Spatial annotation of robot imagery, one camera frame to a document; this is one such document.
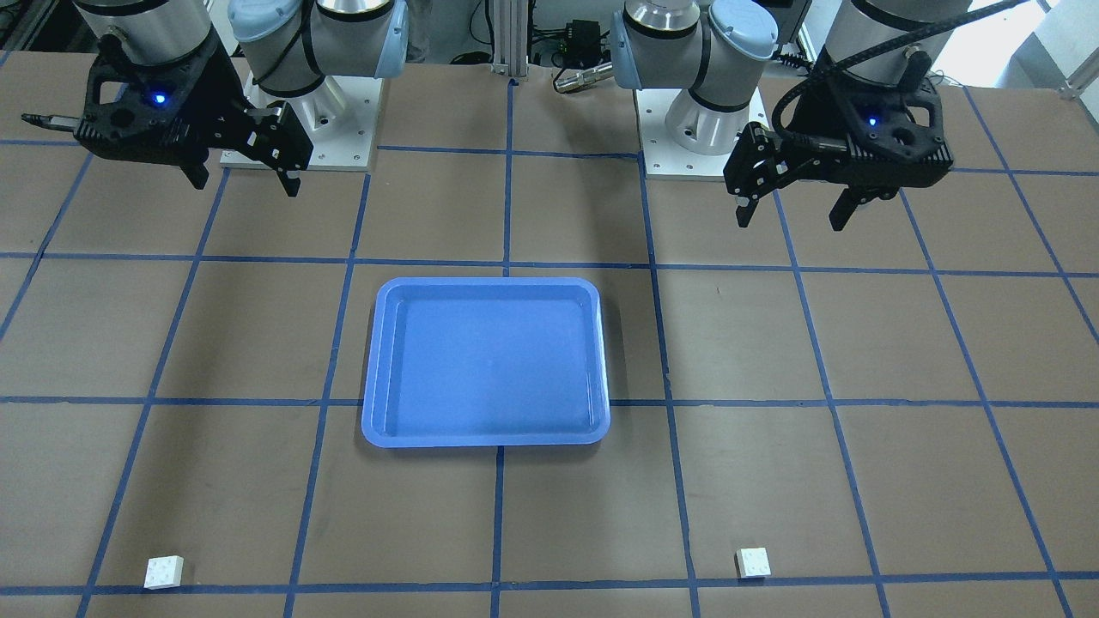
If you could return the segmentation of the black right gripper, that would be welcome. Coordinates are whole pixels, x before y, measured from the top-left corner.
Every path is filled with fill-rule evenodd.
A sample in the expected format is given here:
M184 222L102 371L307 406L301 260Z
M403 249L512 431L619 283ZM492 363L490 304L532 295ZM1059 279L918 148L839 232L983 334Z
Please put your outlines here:
M177 167L197 191L209 181L211 148L274 169L289 198L313 156L292 106L247 100L219 38L160 65L138 65L121 38L100 38L74 136L101 158Z

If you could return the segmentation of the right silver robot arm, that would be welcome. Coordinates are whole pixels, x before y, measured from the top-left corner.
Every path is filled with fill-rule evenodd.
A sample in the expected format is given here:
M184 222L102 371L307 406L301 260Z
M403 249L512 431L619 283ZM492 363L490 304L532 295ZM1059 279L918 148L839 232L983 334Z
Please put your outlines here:
M295 197L313 157L313 132L343 110L337 76L392 78L404 67L404 1L232 1L227 20L252 82L251 102L200 1L78 1L97 36L82 113L24 115L71 133L107 161L173 166L207 184L211 148L275 172Z

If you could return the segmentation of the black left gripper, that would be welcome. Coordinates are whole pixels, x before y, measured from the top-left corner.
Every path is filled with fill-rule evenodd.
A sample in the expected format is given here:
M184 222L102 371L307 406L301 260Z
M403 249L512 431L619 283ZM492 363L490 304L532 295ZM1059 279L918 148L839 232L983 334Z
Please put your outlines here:
M819 58L774 103L767 124L750 122L739 133L725 165L739 227L750 227L762 197L807 180L844 186L829 211L840 232L873 198L933 186L954 167L942 101L926 75L930 58L903 59L898 82L833 67Z

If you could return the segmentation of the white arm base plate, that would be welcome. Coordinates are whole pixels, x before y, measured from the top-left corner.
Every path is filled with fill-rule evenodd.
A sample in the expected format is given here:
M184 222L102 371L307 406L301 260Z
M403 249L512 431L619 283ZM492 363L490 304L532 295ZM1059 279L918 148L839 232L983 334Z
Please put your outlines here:
M287 98L313 145L298 172L369 172L385 79L325 76L310 93Z
M652 179L721 181L750 122L767 125L759 89L739 111L700 106L687 89L635 91L637 129Z

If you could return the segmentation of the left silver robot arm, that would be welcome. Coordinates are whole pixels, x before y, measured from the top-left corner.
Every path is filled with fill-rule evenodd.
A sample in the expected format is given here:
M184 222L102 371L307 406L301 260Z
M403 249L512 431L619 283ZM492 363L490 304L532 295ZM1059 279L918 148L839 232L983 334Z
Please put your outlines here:
M762 197L793 181L843 186L829 224L862 205L934 186L954 167L930 69L964 1L844 1L807 77L750 120L780 27L754 1L628 1L610 31L617 86L674 89L666 126L684 148L725 155L726 190L750 227Z

